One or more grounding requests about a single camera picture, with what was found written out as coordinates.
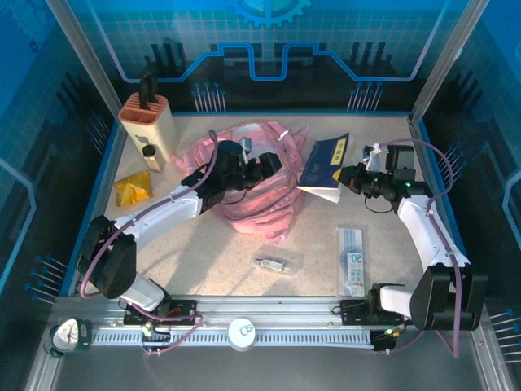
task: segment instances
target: small bottle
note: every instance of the small bottle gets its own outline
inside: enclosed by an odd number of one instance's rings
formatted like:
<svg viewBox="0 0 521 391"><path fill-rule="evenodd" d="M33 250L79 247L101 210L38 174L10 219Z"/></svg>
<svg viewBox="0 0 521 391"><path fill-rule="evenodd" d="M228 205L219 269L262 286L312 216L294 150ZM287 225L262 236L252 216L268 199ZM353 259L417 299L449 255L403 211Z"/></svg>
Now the small bottle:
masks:
<svg viewBox="0 0 521 391"><path fill-rule="evenodd" d="M148 144L143 147L142 152L149 169L157 173L163 171L165 161L159 149Z"/></svg>

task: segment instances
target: round white cap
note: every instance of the round white cap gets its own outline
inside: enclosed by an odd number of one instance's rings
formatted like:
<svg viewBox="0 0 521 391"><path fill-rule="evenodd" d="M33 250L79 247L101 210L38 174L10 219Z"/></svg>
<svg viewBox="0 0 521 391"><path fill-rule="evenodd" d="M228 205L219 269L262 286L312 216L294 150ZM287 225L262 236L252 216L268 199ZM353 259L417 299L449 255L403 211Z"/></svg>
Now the round white cap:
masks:
<svg viewBox="0 0 521 391"><path fill-rule="evenodd" d="M255 327L245 318L234 319L228 326L228 342L238 351L248 350L255 341Z"/></svg>

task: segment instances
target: white box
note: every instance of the white box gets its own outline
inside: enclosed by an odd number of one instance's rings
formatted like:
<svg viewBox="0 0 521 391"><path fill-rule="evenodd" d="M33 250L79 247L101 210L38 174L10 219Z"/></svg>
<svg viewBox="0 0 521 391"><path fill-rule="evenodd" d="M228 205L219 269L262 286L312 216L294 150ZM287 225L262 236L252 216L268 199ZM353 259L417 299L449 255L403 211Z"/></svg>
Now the white box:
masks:
<svg viewBox="0 0 521 391"><path fill-rule="evenodd" d="M148 102L150 110L139 107L139 94L130 96L120 110L119 119L140 153L148 144L160 150L166 160L175 152L178 143L169 101L156 95L158 103Z"/></svg>

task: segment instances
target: blue passport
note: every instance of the blue passport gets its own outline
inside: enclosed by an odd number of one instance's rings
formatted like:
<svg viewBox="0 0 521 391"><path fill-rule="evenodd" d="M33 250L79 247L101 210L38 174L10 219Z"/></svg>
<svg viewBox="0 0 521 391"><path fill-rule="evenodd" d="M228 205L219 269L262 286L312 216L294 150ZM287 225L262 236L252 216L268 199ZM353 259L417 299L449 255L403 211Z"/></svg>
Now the blue passport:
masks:
<svg viewBox="0 0 521 391"><path fill-rule="evenodd" d="M349 133L316 141L297 187L338 204L341 186L333 179L333 174L342 167L348 140Z"/></svg>

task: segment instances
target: yellow cloth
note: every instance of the yellow cloth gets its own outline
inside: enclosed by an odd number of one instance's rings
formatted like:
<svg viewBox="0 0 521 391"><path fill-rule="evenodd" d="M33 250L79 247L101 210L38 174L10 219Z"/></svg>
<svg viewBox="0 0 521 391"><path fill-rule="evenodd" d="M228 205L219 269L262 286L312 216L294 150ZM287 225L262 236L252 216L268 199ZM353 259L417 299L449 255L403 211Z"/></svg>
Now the yellow cloth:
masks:
<svg viewBox="0 0 521 391"><path fill-rule="evenodd" d="M114 188L116 189L116 206L137 204L141 200L154 196L148 171L141 171L120 179L114 182Z"/></svg>

